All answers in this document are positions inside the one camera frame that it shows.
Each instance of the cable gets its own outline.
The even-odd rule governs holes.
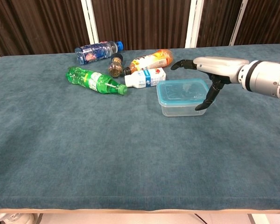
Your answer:
[[[207,224],[207,222],[205,222],[199,215],[197,215],[196,213],[194,213],[194,215],[196,215],[201,221],[203,221],[204,224]]]

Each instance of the table edge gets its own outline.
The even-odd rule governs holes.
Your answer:
[[[126,209],[0,209],[0,213],[242,213],[242,214],[280,214],[280,210],[224,209],[224,210],[126,210]]]

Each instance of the plastic bottle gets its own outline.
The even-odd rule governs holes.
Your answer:
[[[125,85],[115,82],[110,76],[79,67],[70,67],[66,77],[70,83],[79,84],[100,93],[125,95],[127,91]]]
[[[121,41],[116,43],[114,41],[105,41],[76,48],[75,53],[77,54],[77,60],[80,64],[87,64],[111,57],[112,54],[115,54],[120,50],[123,50],[123,44]]]
[[[135,71],[125,76],[127,87],[144,88],[155,86],[159,81],[166,79],[166,73],[162,68]]]
[[[123,70],[124,75],[131,75],[135,71],[166,67],[173,61],[173,54],[168,49],[161,49],[144,57],[135,58],[129,67]]]
[[[120,53],[116,53],[111,56],[112,63],[108,67],[108,72],[113,78],[118,78],[122,73],[122,60],[123,56]]]

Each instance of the plastic food container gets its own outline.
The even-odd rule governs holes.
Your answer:
[[[206,111],[195,111],[206,97],[209,88],[200,78],[160,81],[157,84],[162,113],[167,117],[203,115]]]

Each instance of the table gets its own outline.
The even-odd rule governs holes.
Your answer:
[[[280,61],[280,44],[172,51]],[[125,66],[153,52],[123,51]],[[203,116],[168,118],[155,87],[103,95],[70,84],[70,66],[73,53],[0,58],[0,211],[280,212],[280,100],[230,84]]]

